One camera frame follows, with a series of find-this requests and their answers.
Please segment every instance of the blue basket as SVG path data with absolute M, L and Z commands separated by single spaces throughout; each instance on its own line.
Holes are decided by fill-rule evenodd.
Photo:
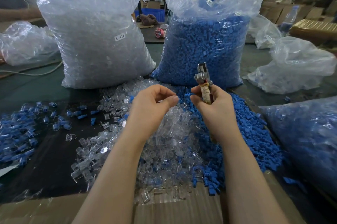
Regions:
M 153 8 L 142 8 L 141 11 L 143 14 L 153 14 L 158 22 L 164 22 L 165 21 L 165 10 L 161 9 L 153 9 Z M 139 11 L 134 11 L 134 14 L 136 17 L 139 15 Z

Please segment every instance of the workbench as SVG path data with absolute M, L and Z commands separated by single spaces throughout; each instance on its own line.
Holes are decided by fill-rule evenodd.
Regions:
M 158 66 L 163 44 L 147 44 L 147 47 Z M 50 65 L 27 72 L 31 74 L 48 72 L 56 67 L 59 61 L 61 61 L 60 56 L 55 56 L 49 60 Z M 270 61 L 269 50 L 257 50 L 254 45 L 245 45 L 241 61 L 241 76 L 254 71 L 261 65 L 268 64 Z M 20 68 L 3 64 L 0 65 L 0 69 L 19 70 Z M 324 78 L 319 88 L 301 90 L 287 95 L 264 93 L 245 80 L 243 85 L 234 88 L 233 91 L 245 98 L 251 108 L 257 109 L 256 107 L 261 105 L 285 104 L 285 96 L 290 97 L 292 102 L 335 96 L 337 95 L 336 77 L 335 73 L 333 76 Z M 89 110 L 94 110 L 98 106 L 101 97 L 98 89 L 64 88 L 61 86 L 63 78 L 63 69 L 59 68 L 55 72 L 41 77 L 13 75 L 0 79 L 0 113 L 11 113 L 18 110 L 23 103 L 35 103 L 36 101 L 58 103 L 58 113 L 63 115 L 67 109 L 73 106 L 88 105 Z M 88 120 L 74 120 L 71 133 L 76 134 L 78 138 L 87 138 L 96 136 L 100 131 L 102 131 L 101 127 L 98 125 L 91 127 Z M 32 193 L 42 189 L 39 194 L 41 197 L 55 197 L 86 191 L 83 179 L 76 184 L 70 177 L 72 172 L 70 166 L 75 161 L 75 149 L 80 146 L 78 141 L 66 142 L 65 134 L 68 132 L 65 130 L 54 132 L 50 127 L 40 132 L 41 144 L 28 164 L 24 168 L 15 169 L 0 178 L 0 183 L 4 183 L 6 187 L 0 195 L 2 202 L 13 200 L 24 189 L 29 189 Z M 296 186 L 288 185 L 282 181 L 283 175 L 289 175 L 289 169 L 281 167 L 276 177 L 307 223 L 332 223 L 336 211 L 322 199 L 322 196 L 314 190 L 307 195 L 304 194 Z

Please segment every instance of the white label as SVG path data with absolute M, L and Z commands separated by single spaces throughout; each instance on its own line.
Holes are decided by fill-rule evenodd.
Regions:
M 116 42 L 119 41 L 119 40 L 121 40 L 121 39 L 125 39 L 125 34 L 124 34 L 124 33 L 123 33 L 123 34 L 120 34 L 120 35 L 118 35 L 118 36 L 115 36 Z

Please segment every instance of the person's left hand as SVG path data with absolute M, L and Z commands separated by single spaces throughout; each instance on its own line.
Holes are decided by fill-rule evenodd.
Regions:
M 132 102 L 125 131 L 145 143 L 158 129 L 166 112 L 178 101 L 178 96 L 162 85 L 152 85 L 140 91 Z

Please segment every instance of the water bottle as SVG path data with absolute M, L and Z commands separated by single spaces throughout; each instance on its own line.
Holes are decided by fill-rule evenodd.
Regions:
M 282 33 L 287 33 L 292 27 L 297 16 L 298 8 L 299 6 L 293 6 L 293 9 L 286 15 L 279 28 Z

